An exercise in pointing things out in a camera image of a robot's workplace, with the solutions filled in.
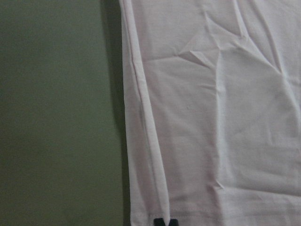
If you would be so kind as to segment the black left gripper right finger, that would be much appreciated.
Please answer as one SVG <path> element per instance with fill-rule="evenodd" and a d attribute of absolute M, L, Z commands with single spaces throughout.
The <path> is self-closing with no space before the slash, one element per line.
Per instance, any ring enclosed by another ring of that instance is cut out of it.
<path fill-rule="evenodd" d="M 179 226 L 177 219 L 170 219 L 168 226 Z"/>

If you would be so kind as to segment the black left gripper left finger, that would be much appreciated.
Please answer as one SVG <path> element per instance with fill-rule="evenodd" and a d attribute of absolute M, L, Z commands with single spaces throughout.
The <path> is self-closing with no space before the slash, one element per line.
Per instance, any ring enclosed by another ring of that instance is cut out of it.
<path fill-rule="evenodd" d="M 163 218 L 155 218 L 153 224 L 154 226 L 166 226 Z"/>

